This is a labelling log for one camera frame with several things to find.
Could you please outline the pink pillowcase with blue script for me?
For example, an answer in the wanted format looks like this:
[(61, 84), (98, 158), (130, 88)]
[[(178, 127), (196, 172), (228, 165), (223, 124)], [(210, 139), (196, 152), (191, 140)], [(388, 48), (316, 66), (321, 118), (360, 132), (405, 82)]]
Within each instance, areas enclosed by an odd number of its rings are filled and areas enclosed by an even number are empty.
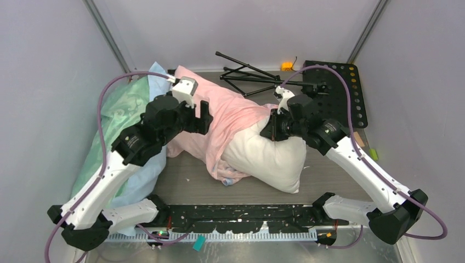
[(269, 117), (270, 110), (277, 105), (259, 105), (239, 93), (202, 78), (184, 66), (177, 67), (175, 76), (190, 77), (197, 81), (194, 102), (208, 102), (213, 121), (206, 135), (185, 131), (178, 134), (167, 145), (167, 157), (174, 158), (185, 151), (203, 161), (210, 176), (225, 186), (249, 177), (249, 174), (235, 170), (222, 160), (222, 154), (236, 133)]

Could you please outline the white pillow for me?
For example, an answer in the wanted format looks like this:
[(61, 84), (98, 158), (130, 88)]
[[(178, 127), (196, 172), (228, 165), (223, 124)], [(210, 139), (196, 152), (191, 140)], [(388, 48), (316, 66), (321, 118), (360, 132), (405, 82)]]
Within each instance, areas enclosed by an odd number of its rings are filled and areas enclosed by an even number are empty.
[(233, 169), (290, 194), (299, 192), (307, 146), (299, 137), (271, 141), (260, 135), (268, 117), (237, 132), (222, 159)]

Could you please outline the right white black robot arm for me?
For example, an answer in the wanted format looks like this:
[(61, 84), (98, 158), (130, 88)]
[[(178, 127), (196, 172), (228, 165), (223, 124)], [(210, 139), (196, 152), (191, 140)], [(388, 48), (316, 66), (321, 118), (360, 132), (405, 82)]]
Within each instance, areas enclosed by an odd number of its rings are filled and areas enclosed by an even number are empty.
[(370, 202), (326, 192), (312, 203), (313, 218), (320, 225), (345, 220), (369, 229), (384, 243), (395, 244), (420, 219), (428, 196), (410, 190), (374, 162), (352, 141), (349, 129), (335, 119), (323, 119), (312, 99), (291, 92), (274, 94), (279, 105), (271, 110), (261, 136), (272, 141), (300, 137), (345, 170), (370, 196)]

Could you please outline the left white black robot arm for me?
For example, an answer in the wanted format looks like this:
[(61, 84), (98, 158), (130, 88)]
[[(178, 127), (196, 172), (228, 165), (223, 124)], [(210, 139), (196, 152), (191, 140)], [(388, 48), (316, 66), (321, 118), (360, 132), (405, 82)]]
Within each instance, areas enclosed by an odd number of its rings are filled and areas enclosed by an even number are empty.
[(106, 209), (117, 190), (150, 158), (181, 132), (205, 135), (213, 121), (209, 103), (196, 105), (190, 99), (177, 99), (171, 94), (159, 95), (148, 103), (140, 121), (122, 130), (104, 152), (100, 169), (72, 199), (51, 206), (47, 214), (62, 227), (64, 241), (81, 251), (98, 247), (109, 235), (126, 227), (143, 223), (163, 226), (168, 220), (165, 205), (158, 197), (118, 208)]

